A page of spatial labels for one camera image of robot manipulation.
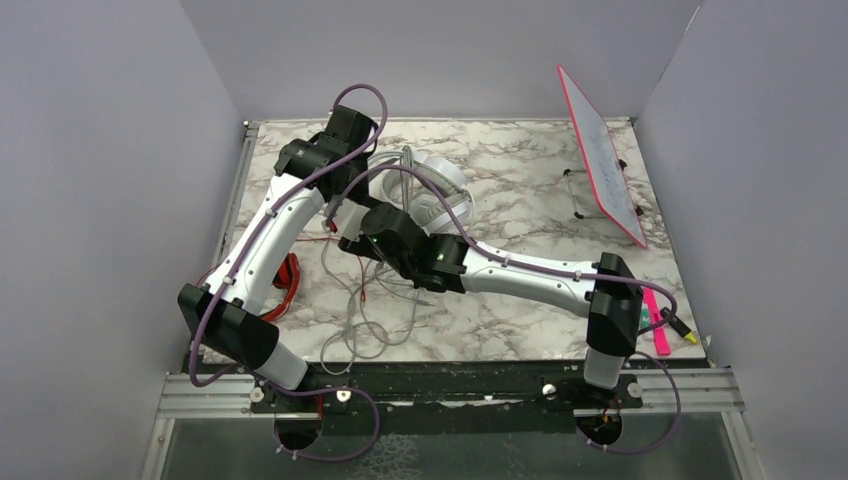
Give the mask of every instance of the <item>marble surface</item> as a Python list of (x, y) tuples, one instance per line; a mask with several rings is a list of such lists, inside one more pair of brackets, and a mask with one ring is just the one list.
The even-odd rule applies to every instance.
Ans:
[[(236, 226), (236, 238), (254, 215), (273, 175), (280, 148), (294, 138), (309, 138), (323, 121), (275, 122), (262, 125)], [(693, 330), (696, 325), (686, 301), (680, 274), (645, 172), (642, 156), (630, 124), (609, 122), (613, 141), (625, 169), (634, 202), (645, 214), (642, 225), (649, 248), (635, 245), (606, 218), (579, 220), (573, 216), (571, 198), (562, 176), (565, 168), (582, 169), (582, 158), (570, 121), (390, 121), (378, 150), (403, 145), (445, 156), (457, 162), (470, 179), (478, 212), (470, 229), (472, 237), (511, 252), (561, 260), (592, 260), (601, 252), (621, 255), (639, 278), (669, 288), (680, 304), (679, 316)], [(581, 212), (597, 212), (588, 179), (577, 175), (572, 182)], [(372, 194), (379, 198), (372, 183)], [(301, 237), (326, 236), (316, 217)], [(298, 242), (293, 251), (303, 271), (292, 308), (277, 326), (281, 339), (296, 354), (317, 361), (322, 344), (339, 331), (347, 318), (350, 295), (325, 274), (320, 263), (323, 241)], [(361, 281), (356, 257), (328, 250), (327, 264), (348, 285)], [(397, 276), (387, 277), (403, 282)], [(389, 285), (410, 296), (404, 286)], [(282, 295), (273, 288), (266, 307)], [(381, 323), (391, 339), (403, 336), (412, 303), (376, 283), (366, 286), (364, 304), (368, 319)], [(415, 328), (401, 346), (389, 347), (377, 361), (463, 361), (582, 359), (586, 355), (586, 319), (536, 302), (496, 294), (434, 294), (423, 291)], [(665, 300), (658, 296), (661, 306)], [(367, 329), (361, 329), (361, 353), (379, 351)], [(700, 345), (691, 345), (666, 329), (673, 358), (703, 358)], [(640, 338), (639, 348), (654, 353), (650, 335)], [(330, 361), (350, 358), (341, 343), (326, 352)]]

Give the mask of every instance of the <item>small whiteboard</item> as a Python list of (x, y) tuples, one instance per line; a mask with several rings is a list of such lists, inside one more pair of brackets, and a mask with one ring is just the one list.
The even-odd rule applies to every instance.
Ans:
[(633, 208), (633, 199), (624, 180), (624, 173), (618, 164), (618, 155), (612, 144), (604, 118), (595, 110), (589, 99), (576, 83), (568, 76), (562, 65), (557, 66), (565, 101), (571, 113), (571, 121), (577, 131), (577, 143), (586, 162), (589, 183), (595, 201), (604, 215), (621, 227), (634, 242), (642, 248), (648, 248), (645, 232), (639, 223), (639, 216)]

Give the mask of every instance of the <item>gray wall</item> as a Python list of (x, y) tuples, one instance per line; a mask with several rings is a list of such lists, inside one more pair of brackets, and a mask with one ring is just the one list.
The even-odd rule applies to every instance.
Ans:
[(848, 2), (708, 0), (636, 131), (774, 479), (848, 468)]
[(135, 478), (240, 145), (176, 0), (0, 6), (0, 477)]
[(242, 116), (265, 119), (325, 115), (356, 82), (392, 115), (567, 117), (558, 63), (604, 115), (638, 115), (700, 0), (182, 3)]

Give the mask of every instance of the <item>marker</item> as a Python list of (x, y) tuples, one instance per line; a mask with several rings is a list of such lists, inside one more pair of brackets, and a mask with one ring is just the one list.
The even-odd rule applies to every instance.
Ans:
[[(662, 313), (663, 318), (667, 317), (670, 312), (671, 311), (668, 309), (668, 307), (663, 307), (663, 309), (660, 310), (660, 313)], [(677, 318), (677, 315), (670, 318), (668, 324), (671, 326), (671, 328), (674, 329), (675, 332), (677, 332), (678, 335), (680, 335), (681, 338), (689, 341), (689, 343), (692, 343), (693, 345), (698, 344), (698, 339), (695, 338), (695, 334), (692, 333), (692, 329), (687, 327), (686, 324), (683, 323), (683, 320)]]
[[(657, 300), (654, 298), (654, 291), (650, 288), (644, 289), (645, 306), (648, 307), (648, 313), (651, 314), (651, 324), (660, 323), (662, 317), (657, 308)], [(654, 334), (654, 348), (657, 349), (657, 355), (665, 357), (671, 355), (671, 347), (668, 346), (668, 340), (665, 338), (663, 328), (655, 328), (651, 330)]]

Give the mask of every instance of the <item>screw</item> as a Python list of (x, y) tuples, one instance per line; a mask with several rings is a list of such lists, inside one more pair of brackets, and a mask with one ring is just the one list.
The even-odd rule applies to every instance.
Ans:
[(627, 393), (633, 398), (642, 398), (642, 386), (633, 382), (627, 386)]
[(259, 403), (265, 399), (265, 392), (263, 392), (261, 388), (256, 387), (250, 391), (249, 397), (251, 402)]
[(350, 400), (350, 390), (339, 390), (336, 392), (336, 399), (338, 401), (345, 403)]
[(542, 387), (542, 395), (548, 397), (548, 400), (554, 398), (554, 394), (556, 394), (556, 387), (553, 384), (548, 383)]

